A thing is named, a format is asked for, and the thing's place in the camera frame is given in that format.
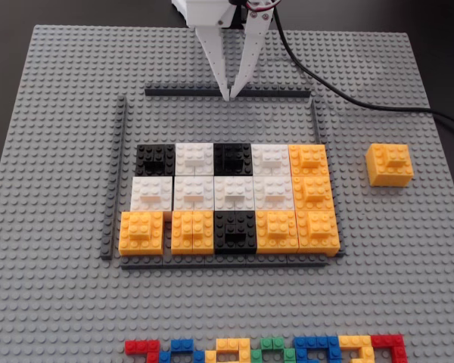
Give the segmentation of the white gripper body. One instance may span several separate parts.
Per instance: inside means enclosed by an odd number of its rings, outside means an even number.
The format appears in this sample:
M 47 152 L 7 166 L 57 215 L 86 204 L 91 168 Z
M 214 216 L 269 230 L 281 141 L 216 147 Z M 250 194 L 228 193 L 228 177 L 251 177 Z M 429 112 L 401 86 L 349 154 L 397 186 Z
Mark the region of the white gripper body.
M 249 11 L 258 14 L 276 5 L 277 1 L 185 1 L 185 21 L 189 27 L 241 29 Z

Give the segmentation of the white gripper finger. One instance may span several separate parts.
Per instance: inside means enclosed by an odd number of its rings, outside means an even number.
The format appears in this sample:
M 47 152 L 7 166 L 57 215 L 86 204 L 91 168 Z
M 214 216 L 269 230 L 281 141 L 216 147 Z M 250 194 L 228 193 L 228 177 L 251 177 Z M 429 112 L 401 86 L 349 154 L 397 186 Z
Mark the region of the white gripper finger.
M 207 56 L 222 98 L 225 101 L 229 101 L 230 94 L 225 74 L 225 57 L 221 30 L 214 26 L 198 26 L 195 28 L 195 33 Z
M 250 12 L 245 25 L 244 48 L 238 75 L 230 91 L 235 98 L 253 76 L 258 57 L 265 43 L 266 33 L 272 21 L 273 10 Z

